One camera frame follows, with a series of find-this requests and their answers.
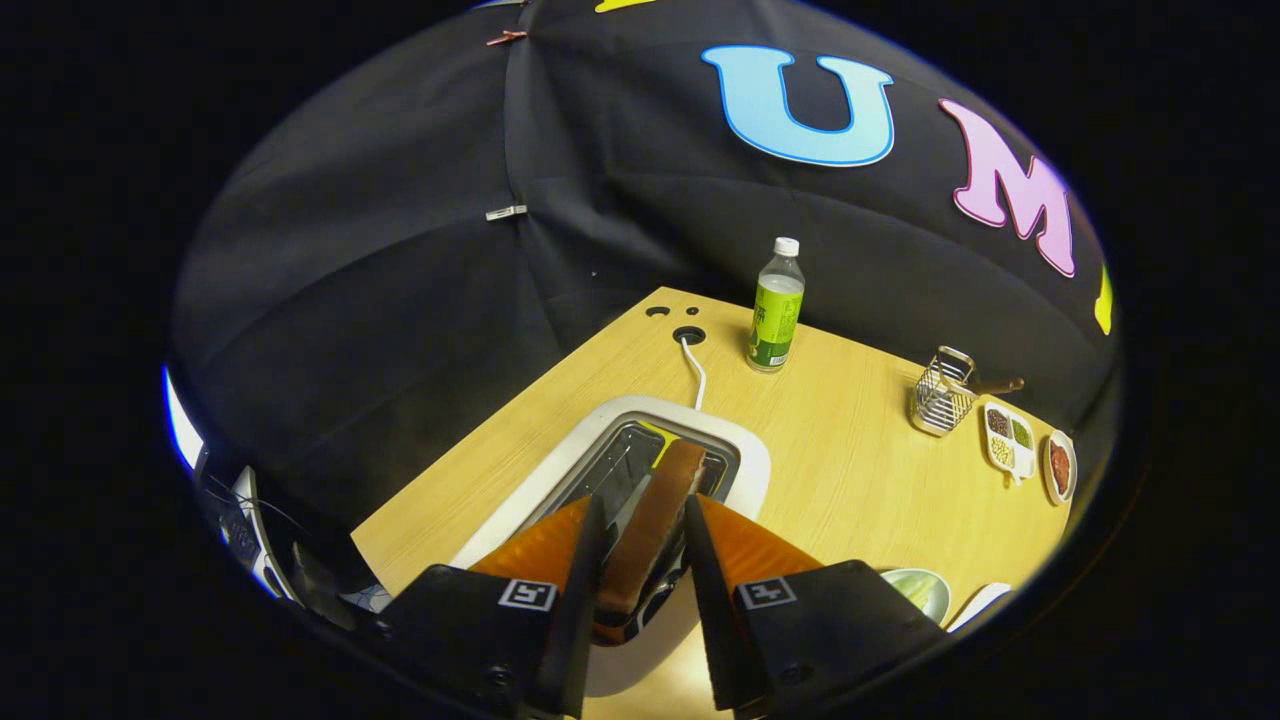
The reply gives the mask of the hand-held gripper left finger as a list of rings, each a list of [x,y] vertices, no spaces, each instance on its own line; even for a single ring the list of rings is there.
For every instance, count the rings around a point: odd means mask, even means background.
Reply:
[[[471,568],[430,566],[381,612],[378,657],[433,719],[580,717],[605,541],[589,495]]]

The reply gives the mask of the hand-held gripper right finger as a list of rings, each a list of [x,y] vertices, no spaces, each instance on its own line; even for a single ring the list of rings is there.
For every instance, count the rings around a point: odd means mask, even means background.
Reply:
[[[704,495],[684,520],[719,710],[840,714],[948,638],[863,561],[818,562]]]

